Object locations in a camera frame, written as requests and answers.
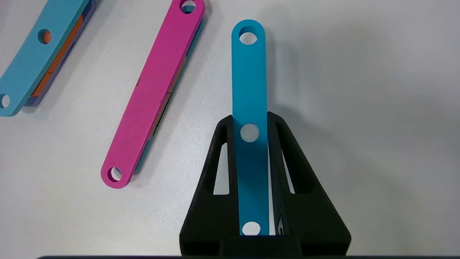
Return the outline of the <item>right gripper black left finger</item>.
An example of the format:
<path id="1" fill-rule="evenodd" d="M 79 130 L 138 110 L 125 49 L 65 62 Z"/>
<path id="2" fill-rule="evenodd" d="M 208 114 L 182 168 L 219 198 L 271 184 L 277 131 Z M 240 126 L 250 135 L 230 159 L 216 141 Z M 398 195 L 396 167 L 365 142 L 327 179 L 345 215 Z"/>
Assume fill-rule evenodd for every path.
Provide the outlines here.
<path id="1" fill-rule="evenodd" d="M 227 144 L 229 193 L 215 195 L 221 148 Z M 215 128 L 200 180 L 179 234 L 181 254 L 218 254 L 222 240 L 240 235 L 238 180 L 233 118 L 221 119 Z"/>

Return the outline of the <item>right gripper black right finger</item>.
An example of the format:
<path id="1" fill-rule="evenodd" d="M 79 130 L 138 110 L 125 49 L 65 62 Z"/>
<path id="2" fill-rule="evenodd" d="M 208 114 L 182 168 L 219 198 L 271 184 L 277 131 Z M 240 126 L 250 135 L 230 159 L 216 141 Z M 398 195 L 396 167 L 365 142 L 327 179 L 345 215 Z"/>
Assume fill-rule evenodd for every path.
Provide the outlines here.
<path id="1" fill-rule="evenodd" d="M 351 234 L 288 124 L 268 113 L 276 234 L 296 238 L 303 254 L 346 254 Z"/>

